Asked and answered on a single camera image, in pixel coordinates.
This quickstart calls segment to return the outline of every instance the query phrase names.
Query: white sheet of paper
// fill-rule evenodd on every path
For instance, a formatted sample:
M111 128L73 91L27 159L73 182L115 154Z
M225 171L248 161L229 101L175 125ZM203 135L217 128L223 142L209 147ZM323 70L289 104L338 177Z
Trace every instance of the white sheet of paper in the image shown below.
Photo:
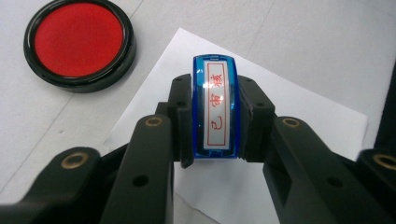
M303 89L199 36L179 29L105 144L129 142L137 121L166 102L172 79L191 73L192 58L201 54L235 58L238 75L254 79L276 105L278 116L306 121L334 152L355 160L361 150L367 118ZM276 211L262 174L262 164L196 161L186 170L175 164L175 191L186 202L220 223L277 223Z

